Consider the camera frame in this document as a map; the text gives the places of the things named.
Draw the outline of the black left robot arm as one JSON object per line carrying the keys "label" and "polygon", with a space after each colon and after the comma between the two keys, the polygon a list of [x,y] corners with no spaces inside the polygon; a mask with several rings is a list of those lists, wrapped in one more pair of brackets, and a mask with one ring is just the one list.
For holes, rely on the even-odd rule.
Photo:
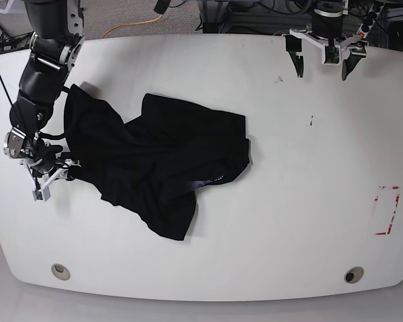
{"label": "black left robot arm", "polygon": [[358,63],[367,57],[367,41],[363,36],[353,34],[347,38],[343,35],[345,7],[335,1],[316,1],[307,3],[306,9],[312,10],[312,22],[304,30],[291,29],[285,35],[285,50],[289,54],[296,74],[304,75],[304,57],[302,42],[309,42],[320,49],[321,63],[342,66],[342,80],[354,71]]}

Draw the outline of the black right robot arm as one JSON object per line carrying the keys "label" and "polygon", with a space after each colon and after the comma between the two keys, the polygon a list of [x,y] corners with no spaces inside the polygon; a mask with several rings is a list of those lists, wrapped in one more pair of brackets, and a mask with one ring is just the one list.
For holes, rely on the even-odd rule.
{"label": "black right robot arm", "polygon": [[19,159],[26,167],[37,201],[50,198],[49,185],[66,179],[76,163],[66,157],[62,146],[41,130],[54,111],[61,93],[68,93],[65,82],[85,41],[84,17],[79,1],[25,1],[34,33],[30,39],[30,57],[19,82],[16,101],[11,105],[12,125],[4,142],[4,153]]}

